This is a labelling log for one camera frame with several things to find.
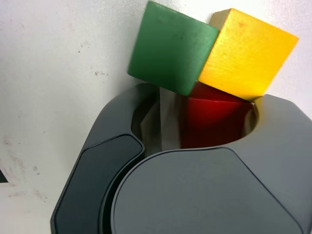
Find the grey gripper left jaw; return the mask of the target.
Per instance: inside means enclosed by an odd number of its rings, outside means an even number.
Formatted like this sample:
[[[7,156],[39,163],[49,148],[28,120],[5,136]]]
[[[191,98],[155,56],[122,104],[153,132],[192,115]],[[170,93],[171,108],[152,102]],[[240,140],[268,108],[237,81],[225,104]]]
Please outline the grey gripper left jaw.
[[[141,83],[99,113],[51,216],[54,234],[109,234],[114,195],[124,176],[144,159],[140,124],[159,89]]]

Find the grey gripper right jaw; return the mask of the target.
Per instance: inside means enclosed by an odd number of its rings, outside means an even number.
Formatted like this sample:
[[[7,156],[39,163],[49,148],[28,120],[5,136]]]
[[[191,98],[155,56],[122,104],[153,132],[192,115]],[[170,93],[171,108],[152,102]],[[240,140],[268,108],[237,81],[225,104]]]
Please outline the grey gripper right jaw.
[[[309,234],[312,121],[265,95],[245,137],[150,156],[120,183],[114,234]]]

